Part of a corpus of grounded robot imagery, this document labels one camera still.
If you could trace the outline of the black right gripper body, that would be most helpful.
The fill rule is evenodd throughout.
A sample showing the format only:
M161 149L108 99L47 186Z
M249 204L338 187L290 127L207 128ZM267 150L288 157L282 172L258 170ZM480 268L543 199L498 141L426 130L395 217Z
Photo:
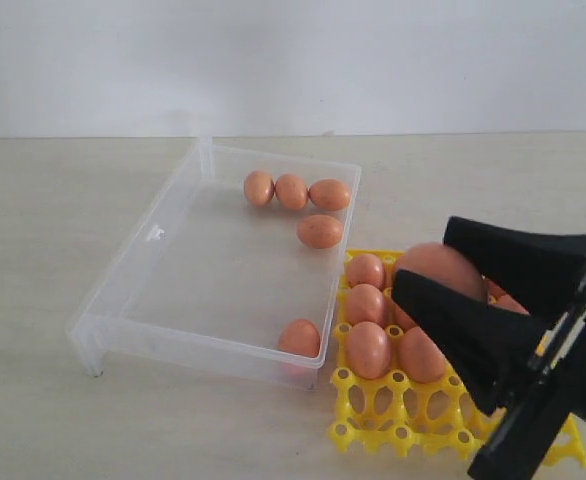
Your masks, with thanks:
M586 277L540 364L541 375L477 452L471 478L530 479L568 415L586 422Z

